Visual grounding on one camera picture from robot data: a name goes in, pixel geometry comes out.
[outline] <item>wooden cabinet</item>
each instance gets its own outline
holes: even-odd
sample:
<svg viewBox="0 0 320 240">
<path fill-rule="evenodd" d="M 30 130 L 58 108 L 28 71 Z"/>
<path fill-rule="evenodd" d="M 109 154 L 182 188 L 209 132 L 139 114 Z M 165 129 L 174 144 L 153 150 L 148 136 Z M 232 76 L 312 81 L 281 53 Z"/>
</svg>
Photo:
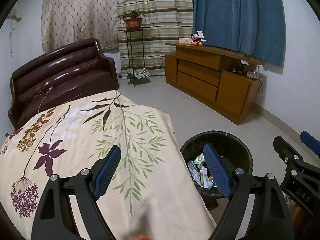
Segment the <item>wooden cabinet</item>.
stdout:
<svg viewBox="0 0 320 240">
<path fill-rule="evenodd" d="M 231 71 L 241 59 L 264 62 L 227 49 L 168 45 L 177 54 L 165 57 L 166 82 L 239 125 L 253 108 L 260 82 Z"/>
<path fill-rule="evenodd" d="M 165 55 L 165 79 L 172 82 L 177 81 L 177 58 L 175 55 Z"/>
<path fill-rule="evenodd" d="M 248 82 L 237 76 L 222 73 L 216 103 L 230 113 L 240 115 L 248 88 Z"/>
</svg>

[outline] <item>curtain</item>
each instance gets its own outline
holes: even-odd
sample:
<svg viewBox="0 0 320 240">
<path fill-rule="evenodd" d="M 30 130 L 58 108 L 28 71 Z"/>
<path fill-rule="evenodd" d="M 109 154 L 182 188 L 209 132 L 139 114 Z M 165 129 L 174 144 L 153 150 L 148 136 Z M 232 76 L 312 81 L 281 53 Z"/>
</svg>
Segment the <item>curtain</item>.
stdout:
<svg viewBox="0 0 320 240">
<path fill-rule="evenodd" d="M 97 38 L 102 49 L 118 47 L 116 0 L 43 0 L 43 52 Z"/>
<path fill-rule="evenodd" d="M 194 30 L 203 31 L 206 45 L 240 51 L 282 66 L 282 0 L 194 0 Z"/>
<path fill-rule="evenodd" d="M 179 37 L 190 37 L 192 33 L 192 0 L 117 0 L 118 14 L 129 9 L 147 13 L 143 19 L 145 64 L 151 75 L 163 75 L 165 54 L 175 52 L 175 47 L 166 42 L 177 42 Z M 125 24 L 119 25 L 119 50 L 121 70 L 125 77 L 129 69 Z M 134 66 L 143 67 L 141 32 L 132 33 Z"/>
</svg>

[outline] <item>potted plant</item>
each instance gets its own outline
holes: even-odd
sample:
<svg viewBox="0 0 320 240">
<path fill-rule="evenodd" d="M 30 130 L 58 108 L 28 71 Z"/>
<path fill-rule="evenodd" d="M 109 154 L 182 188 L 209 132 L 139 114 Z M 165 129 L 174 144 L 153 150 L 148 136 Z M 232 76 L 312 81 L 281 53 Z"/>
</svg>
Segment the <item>potted plant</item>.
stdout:
<svg viewBox="0 0 320 240">
<path fill-rule="evenodd" d="M 138 10 L 128 10 L 119 15 L 121 21 L 125 22 L 128 29 L 139 29 L 141 27 L 141 16 L 148 17 L 147 14 Z"/>
</svg>

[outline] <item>floral bedspread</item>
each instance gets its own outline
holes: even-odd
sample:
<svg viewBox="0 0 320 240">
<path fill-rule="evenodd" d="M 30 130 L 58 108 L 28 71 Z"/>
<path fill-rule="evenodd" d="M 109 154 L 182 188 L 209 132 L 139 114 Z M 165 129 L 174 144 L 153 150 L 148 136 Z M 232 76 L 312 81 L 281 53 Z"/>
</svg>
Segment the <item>floral bedspread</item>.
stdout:
<svg viewBox="0 0 320 240">
<path fill-rule="evenodd" d="M 49 177 L 74 176 L 113 145 L 121 161 L 97 204 L 117 239 L 209 238 L 216 224 L 184 164 L 170 116 L 109 91 L 39 113 L 4 142 L 0 201 L 26 239 Z M 89 239 L 70 198 L 80 235 Z"/>
</svg>

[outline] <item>cabinet door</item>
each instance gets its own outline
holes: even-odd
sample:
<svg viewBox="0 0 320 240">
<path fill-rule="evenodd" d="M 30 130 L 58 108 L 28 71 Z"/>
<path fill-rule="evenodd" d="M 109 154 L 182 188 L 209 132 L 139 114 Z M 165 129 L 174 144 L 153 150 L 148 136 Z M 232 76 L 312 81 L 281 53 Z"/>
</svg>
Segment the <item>cabinet door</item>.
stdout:
<svg viewBox="0 0 320 240">
<path fill-rule="evenodd" d="M 165 79 L 177 82 L 177 58 L 171 55 L 165 55 Z"/>
<path fill-rule="evenodd" d="M 216 104 L 230 113 L 240 115 L 249 88 L 249 83 L 236 75 L 221 73 Z"/>
</svg>

